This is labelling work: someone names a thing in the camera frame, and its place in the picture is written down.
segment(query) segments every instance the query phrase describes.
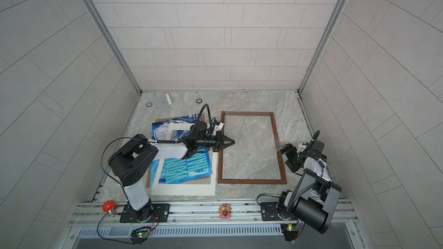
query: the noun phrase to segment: wooden picture frame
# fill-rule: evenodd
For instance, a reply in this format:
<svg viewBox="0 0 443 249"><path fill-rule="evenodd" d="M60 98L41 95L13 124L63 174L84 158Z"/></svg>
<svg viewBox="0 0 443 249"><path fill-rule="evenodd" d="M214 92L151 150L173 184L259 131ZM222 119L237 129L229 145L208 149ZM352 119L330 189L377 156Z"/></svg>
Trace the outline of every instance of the wooden picture frame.
<svg viewBox="0 0 443 249"><path fill-rule="evenodd" d="M272 124L272 132L274 133L275 150L277 151L277 160L280 170L280 180L256 180L256 179L223 179L223 150L219 152L219 174L217 182L219 184L262 184L262 185L286 185L286 174L284 171L283 157L278 150L280 142L278 139L277 125L275 124L274 113L272 112L222 112L221 122L224 123L224 117L227 115L244 115L244 116L269 116Z"/></svg>

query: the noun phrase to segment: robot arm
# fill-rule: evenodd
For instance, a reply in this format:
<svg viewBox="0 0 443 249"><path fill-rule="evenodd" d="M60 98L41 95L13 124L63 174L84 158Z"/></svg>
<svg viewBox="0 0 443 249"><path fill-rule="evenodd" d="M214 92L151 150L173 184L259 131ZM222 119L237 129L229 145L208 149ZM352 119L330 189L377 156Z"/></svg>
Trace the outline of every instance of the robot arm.
<svg viewBox="0 0 443 249"><path fill-rule="evenodd" d="M151 200L141 179L152 161L188 159L197 153L198 148L213 148L214 152L219 152L234 145L234 140L221 133L222 127L222 123L215 121L213 126L207 129L205 122L198 121L191 127L189 135L180 141L156 141L138 134L115 152L109 158L108 164L120 179L128 198L130 210L127 211L139 222L145 222L151 217Z"/></svg>

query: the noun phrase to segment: wire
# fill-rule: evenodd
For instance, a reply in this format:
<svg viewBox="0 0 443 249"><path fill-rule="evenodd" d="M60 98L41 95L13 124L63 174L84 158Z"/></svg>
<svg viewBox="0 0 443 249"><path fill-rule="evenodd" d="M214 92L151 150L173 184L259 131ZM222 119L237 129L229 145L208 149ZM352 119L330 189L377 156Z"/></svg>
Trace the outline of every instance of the wire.
<svg viewBox="0 0 443 249"><path fill-rule="evenodd" d="M132 243L132 242L126 242L126 241L120 241L120 240L111 239L111 238L105 238L105 237L103 237L103 236L100 234L100 232L98 231L98 226L100 226L100 223L102 222L102 220L105 218L105 216L106 216L107 214L108 214L108 213L105 213L105 215L103 215L103 217L100 219L100 221L99 221L98 224L97 224L97 234L98 234L98 236L101 237L102 239L105 239L105 240L117 241L117 242L119 242L119 243L125 243L125 244L132 244L132 245L134 245L134 243Z"/></svg>

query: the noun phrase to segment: gray marble floor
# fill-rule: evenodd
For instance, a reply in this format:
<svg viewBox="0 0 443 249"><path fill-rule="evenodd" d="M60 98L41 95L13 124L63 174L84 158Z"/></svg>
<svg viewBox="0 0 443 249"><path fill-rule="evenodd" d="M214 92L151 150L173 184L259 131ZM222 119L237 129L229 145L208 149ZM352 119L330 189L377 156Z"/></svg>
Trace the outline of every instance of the gray marble floor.
<svg viewBox="0 0 443 249"><path fill-rule="evenodd" d="M178 117L198 113L202 104L197 104L197 99L202 99L210 107L211 116L217 120L221 118L222 111L258 111L274 112L275 122L279 136L280 146L286 143L297 145L300 142L310 140L311 136L307 129L305 118L294 91L203 91L203 92L171 92L173 104L168 105L163 92L145 92L142 94L134 116L130 122L126 136L142 133L151 136L152 123L156 119ZM236 117L229 118L235 122ZM228 158L226 177L238 172L236 178L249 177L258 179L279 179L278 167L273 162L275 144L272 136L271 124L262 117L254 119L242 119L238 122L246 135L240 137L241 130L235 130L226 126L225 135L237 139L236 144L229 148L228 156L238 156L246 148L260 148L263 152L250 151L243 157ZM261 157L260 161L251 161L253 154ZM256 198L260 193L279 195L286 189L294 189L299 176L292 173L286 166L286 185L251 185L251 184L216 184L215 196L151 196L153 201L158 200L195 200L195 199L244 199ZM200 179L189 182L189 184L204 184L209 179ZM125 196L121 188L112 180L107 178L101 192L100 201L107 200L124 201Z"/></svg>

